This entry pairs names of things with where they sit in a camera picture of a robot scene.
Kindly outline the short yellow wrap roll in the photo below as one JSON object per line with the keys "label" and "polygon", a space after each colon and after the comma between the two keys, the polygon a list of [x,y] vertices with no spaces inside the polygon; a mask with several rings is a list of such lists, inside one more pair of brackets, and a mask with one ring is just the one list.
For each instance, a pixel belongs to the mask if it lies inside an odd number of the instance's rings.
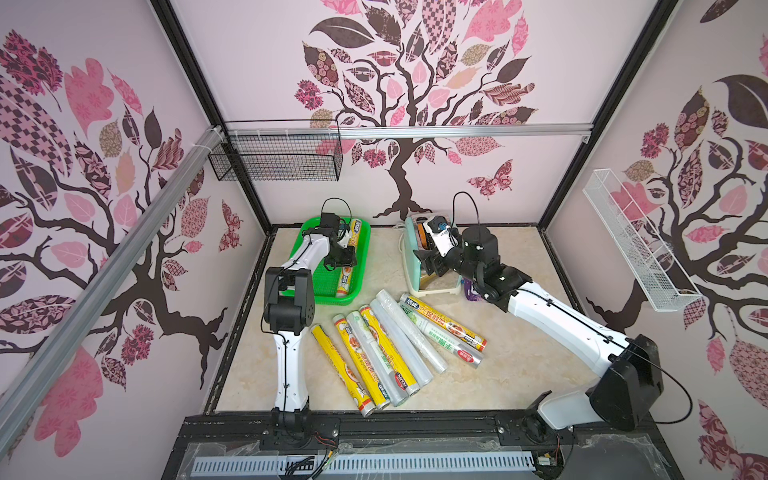
{"label": "short yellow wrap roll", "polygon": [[344,266],[342,267],[335,291],[336,298],[344,298],[350,292],[351,277],[357,263],[356,248],[359,242],[361,228],[362,221],[358,218],[353,218],[350,223],[348,243],[344,250]]}

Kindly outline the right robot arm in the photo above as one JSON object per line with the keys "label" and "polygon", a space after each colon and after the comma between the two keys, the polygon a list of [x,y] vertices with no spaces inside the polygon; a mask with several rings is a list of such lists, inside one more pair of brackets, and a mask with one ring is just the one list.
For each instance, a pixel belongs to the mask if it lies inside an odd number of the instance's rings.
{"label": "right robot arm", "polygon": [[528,274],[502,263],[498,239],[483,225],[460,231],[436,215],[424,230],[431,246],[414,254],[428,272],[459,274],[484,301],[539,328],[596,375],[595,381],[567,392],[545,392],[527,408],[524,419],[532,440],[596,422],[623,432],[638,428],[669,375],[652,339],[630,338],[593,321]]}

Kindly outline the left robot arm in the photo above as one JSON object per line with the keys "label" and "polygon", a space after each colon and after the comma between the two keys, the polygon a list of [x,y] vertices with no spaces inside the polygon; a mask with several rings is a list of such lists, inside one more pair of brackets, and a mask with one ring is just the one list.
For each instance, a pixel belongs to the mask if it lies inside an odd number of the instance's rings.
{"label": "left robot arm", "polygon": [[304,372],[303,341],[316,311],[313,273],[357,264],[351,235],[311,228],[298,250],[279,267],[266,271],[262,322],[276,344],[278,390],[271,410],[277,430],[305,436],[309,424],[309,393]]}

